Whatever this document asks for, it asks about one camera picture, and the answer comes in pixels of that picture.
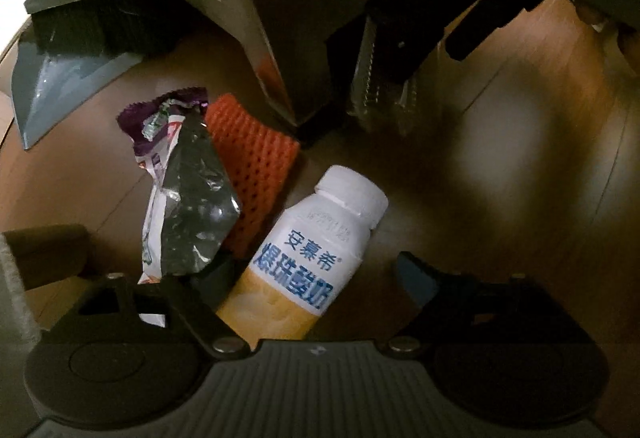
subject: orange foam net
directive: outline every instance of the orange foam net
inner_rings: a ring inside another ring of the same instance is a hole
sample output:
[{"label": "orange foam net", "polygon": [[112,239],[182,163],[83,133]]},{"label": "orange foam net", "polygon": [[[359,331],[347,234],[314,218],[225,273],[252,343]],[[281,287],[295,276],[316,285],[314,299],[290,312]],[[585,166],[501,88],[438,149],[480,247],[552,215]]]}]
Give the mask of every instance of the orange foam net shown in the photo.
[{"label": "orange foam net", "polygon": [[300,144],[249,115],[231,94],[209,105],[205,122],[242,202],[242,213],[224,247],[244,258],[273,209]]}]

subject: yellow bottle bottom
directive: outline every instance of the yellow bottle bottom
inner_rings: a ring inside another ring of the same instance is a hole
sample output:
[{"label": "yellow bottle bottom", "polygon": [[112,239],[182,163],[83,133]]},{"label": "yellow bottle bottom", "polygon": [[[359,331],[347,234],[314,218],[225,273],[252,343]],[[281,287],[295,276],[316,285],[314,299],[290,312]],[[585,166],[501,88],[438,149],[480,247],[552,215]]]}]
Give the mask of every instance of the yellow bottle bottom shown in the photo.
[{"label": "yellow bottle bottom", "polygon": [[260,339],[302,339],[319,319],[250,269],[241,275],[217,314],[251,348]]}]

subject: finger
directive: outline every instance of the finger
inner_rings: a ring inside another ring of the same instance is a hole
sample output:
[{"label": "finger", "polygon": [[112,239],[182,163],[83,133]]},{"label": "finger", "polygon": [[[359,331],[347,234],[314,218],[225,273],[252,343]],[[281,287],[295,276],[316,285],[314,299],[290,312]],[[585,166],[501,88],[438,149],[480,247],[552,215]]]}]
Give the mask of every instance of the finger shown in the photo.
[{"label": "finger", "polygon": [[620,28],[618,47],[626,62],[640,75],[640,32],[630,28]]},{"label": "finger", "polygon": [[606,15],[598,9],[594,9],[580,0],[575,1],[575,12],[577,12],[578,17],[587,25],[600,25],[607,20]]}]

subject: crumpled snack wrapper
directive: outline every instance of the crumpled snack wrapper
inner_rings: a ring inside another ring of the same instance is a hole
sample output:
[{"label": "crumpled snack wrapper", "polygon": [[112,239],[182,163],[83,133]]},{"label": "crumpled snack wrapper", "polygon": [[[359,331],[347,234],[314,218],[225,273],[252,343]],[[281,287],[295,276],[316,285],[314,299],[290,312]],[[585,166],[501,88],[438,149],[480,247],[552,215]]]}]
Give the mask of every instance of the crumpled snack wrapper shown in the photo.
[{"label": "crumpled snack wrapper", "polygon": [[188,88],[129,105],[118,125],[153,177],[142,232],[143,277],[204,269],[240,216],[240,202],[203,121],[207,91]]}]

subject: bottle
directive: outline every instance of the bottle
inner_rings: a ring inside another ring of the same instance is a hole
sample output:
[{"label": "bottle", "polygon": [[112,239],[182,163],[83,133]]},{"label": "bottle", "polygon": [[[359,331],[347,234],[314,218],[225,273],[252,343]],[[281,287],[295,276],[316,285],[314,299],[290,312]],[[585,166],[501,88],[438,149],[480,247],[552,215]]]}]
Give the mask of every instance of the bottle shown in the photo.
[{"label": "bottle", "polygon": [[360,266],[387,206],[372,181],[331,166],[315,194],[283,212],[218,316],[252,348],[302,339]]}]

